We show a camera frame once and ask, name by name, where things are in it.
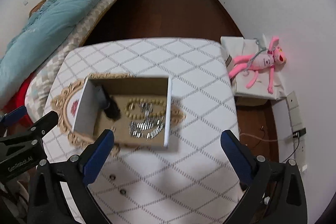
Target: mattress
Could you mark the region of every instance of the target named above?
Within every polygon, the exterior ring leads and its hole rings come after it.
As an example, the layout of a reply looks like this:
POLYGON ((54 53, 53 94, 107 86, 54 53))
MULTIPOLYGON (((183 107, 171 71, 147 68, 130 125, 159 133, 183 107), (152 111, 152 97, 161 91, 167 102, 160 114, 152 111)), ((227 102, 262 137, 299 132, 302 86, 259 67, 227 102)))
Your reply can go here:
POLYGON ((105 12, 117 0, 101 0, 73 29, 67 39, 35 71, 25 97, 27 113, 36 122, 42 117, 51 86, 68 53, 84 44, 105 12))

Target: open box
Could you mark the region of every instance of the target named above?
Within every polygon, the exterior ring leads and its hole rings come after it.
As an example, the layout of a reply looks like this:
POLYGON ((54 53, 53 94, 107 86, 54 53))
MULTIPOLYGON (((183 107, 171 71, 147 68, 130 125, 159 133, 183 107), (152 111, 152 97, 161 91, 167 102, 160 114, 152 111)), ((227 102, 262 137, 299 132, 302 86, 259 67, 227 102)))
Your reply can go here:
MULTIPOLYGON (((100 135, 105 129, 113 129, 117 144, 167 147, 170 130, 171 86, 169 77, 144 76, 115 79, 91 79, 88 77, 78 100, 72 131, 78 132, 83 137, 92 137, 100 135), (110 96, 113 96, 120 108, 121 117, 117 121, 107 118, 105 112, 99 109, 95 97, 95 87, 99 85, 102 85, 110 96), (131 119, 125 114, 125 108, 127 108, 129 100, 133 98, 142 98, 148 101, 163 100, 166 103, 166 114, 163 116, 164 127, 152 139, 135 138, 130 135, 131 119)), ((153 104, 153 113, 160 110, 163 110, 162 105, 153 104)), ((141 114, 138 104, 132 113, 141 114)))

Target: jewelry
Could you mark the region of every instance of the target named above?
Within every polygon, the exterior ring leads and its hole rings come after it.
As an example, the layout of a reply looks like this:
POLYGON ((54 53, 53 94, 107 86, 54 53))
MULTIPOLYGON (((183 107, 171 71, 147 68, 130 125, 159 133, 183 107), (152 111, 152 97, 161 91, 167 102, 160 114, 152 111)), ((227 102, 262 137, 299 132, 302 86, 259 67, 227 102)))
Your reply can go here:
POLYGON ((129 134, 133 138, 146 138, 147 140, 153 139, 163 129, 164 125, 165 123, 163 122, 163 117, 149 117, 148 120, 139 123, 131 121, 129 126, 129 134), (153 127, 155 127, 154 130, 148 132, 146 135, 143 134, 143 130, 148 130, 153 127))
POLYGON ((166 104, 163 100, 147 100, 142 98, 132 98, 129 99, 126 108, 125 108, 125 114, 128 118, 132 120, 143 120, 145 119, 146 115, 148 117, 161 117, 166 114, 166 104), (130 113, 130 110, 134 110, 135 103, 139 103, 139 107, 141 108, 141 111, 144 112, 144 114, 132 114, 130 113), (164 110, 159 111, 157 113, 152 113, 153 106, 152 105, 162 105, 164 110))
POLYGON ((152 139, 155 138, 160 131, 163 129, 165 123, 163 122, 163 117, 166 113, 166 110, 162 110, 157 113, 153 112, 153 104, 164 105, 162 100, 145 100, 142 98, 133 98, 130 99, 125 108, 125 114, 131 119, 142 119, 143 122, 134 122, 131 121, 129 125, 129 134, 133 138, 146 138, 152 139), (134 103, 139 103, 141 112, 144 114, 130 114, 129 110, 134 109, 134 103), (146 135, 142 132, 143 130, 148 130, 154 128, 151 132, 148 132, 146 135))

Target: light switch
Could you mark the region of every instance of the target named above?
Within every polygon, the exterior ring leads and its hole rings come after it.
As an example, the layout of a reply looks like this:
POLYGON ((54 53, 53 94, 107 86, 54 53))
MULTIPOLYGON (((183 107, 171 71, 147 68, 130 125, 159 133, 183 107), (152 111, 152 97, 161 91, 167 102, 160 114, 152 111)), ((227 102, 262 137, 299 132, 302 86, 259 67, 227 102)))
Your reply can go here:
POLYGON ((299 107, 295 107, 289 111, 289 117, 291 120, 291 126, 296 126, 302 123, 301 114, 299 107))

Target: blue comforter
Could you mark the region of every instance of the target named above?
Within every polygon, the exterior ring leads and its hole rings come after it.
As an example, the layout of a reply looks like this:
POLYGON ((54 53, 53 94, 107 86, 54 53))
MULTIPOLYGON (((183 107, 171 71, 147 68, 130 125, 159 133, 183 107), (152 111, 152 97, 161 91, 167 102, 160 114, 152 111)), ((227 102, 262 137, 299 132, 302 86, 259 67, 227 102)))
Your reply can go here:
POLYGON ((0 61, 1 108, 99 1, 48 0, 39 12, 33 13, 0 61))

